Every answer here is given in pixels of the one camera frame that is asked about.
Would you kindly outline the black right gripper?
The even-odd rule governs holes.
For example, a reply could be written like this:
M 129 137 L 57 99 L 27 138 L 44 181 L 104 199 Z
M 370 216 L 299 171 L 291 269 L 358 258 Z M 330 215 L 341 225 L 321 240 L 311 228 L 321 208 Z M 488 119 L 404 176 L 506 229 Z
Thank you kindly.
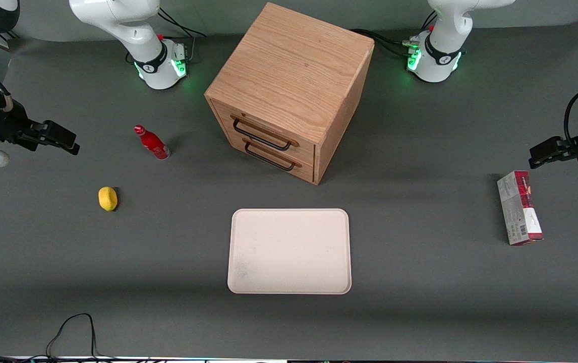
M 51 120 L 45 120 L 43 125 L 42 128 L 40 122 L 29 119 L 24 106 L 15 100 L 10 112 L 0 108 L 0 142 L 19 145 L 28 151 L 37 150 L 40 144 L 79 154 L 81 147 L 75 143 L 76 134 Z M 21 138 L 22 135 L 29 136 L 29 140 Z

